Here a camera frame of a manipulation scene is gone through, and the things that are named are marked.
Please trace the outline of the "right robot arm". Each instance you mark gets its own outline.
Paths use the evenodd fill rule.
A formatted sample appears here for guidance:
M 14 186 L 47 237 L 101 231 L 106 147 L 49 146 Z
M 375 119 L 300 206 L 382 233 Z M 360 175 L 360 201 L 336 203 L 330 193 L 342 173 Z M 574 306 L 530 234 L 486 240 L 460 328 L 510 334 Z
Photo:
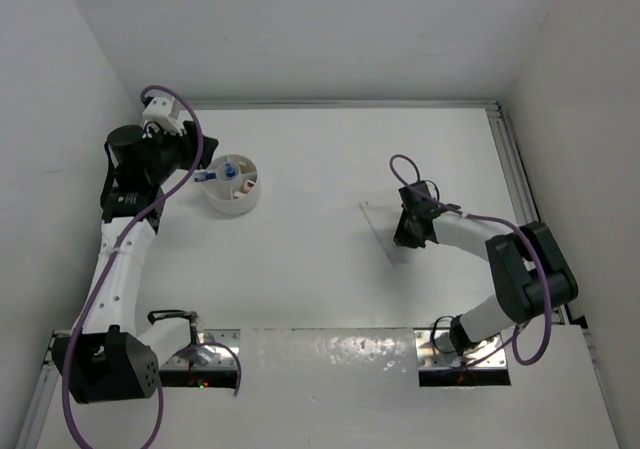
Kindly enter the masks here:
M 534 221 L 508 221 L 467 215 L 431 196 L 424 180 L 399 190 L 402 212 L 393 237 L 399 247 L 427 244 L 455 247 L 486 261 L 494 294 L 455 316 L 438 339 L 444 351 L 463 356 L 479 343 L 538 316 L 545 319 L 543 343 L 551 331 L 551 312 L 575 300 L 577 280 L 551 230 Z

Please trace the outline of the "clear blue pen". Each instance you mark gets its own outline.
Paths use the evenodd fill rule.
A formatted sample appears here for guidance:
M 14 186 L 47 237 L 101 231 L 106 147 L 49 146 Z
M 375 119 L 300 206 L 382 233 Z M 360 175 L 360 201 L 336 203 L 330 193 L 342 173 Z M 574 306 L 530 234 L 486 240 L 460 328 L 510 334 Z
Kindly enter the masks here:
M 195 182 L 205 182 L 209 180 L 215 180 L 216 178 L 216 173 L 212 171 L 203 171 L 194 174 Z

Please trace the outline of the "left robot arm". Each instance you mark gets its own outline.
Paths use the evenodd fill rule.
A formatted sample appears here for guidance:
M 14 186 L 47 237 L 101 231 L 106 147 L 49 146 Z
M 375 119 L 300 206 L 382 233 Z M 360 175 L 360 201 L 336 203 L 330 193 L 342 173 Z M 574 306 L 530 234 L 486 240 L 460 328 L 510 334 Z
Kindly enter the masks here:
M 152 311 L 150 328 L 138 333 L 136 303 L 164 208 L 164 182 L 177 170 L 205 168 L 217 146 L 192 121 L 183 122 L 179 135 L 151 122 L 121 126 L 108 135 L 101 249 L 86 317 L 75 324 L 78 338 L 61 337 L 52 348 L 77 403 L 151 397 L 161 383 L 162 365 L 195 343 L 196 312 Z

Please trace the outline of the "clear plastic ruler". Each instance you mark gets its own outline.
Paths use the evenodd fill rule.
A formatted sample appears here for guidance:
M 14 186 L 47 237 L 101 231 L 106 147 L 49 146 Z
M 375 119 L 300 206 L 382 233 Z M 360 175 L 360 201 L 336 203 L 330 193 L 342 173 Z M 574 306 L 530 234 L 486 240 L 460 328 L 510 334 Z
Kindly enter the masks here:
M 401 256 L 393 236 L 400 214 L 388 206 L 376 205 L 367 200 L 360 202 L 359 208 L 387 259 L 392 266 L 397 266 L 401 262 Z

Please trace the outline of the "small blue-capped glue bottle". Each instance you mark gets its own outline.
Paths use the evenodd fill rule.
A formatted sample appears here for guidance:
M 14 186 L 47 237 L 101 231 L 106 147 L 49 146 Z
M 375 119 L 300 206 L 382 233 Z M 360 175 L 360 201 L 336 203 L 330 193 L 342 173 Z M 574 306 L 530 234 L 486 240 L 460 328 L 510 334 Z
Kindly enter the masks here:
M 216 169 L 217 179 L 222 182 L 229 182 L 238 177 L 239 166 L 232 162 L 225 162 Z

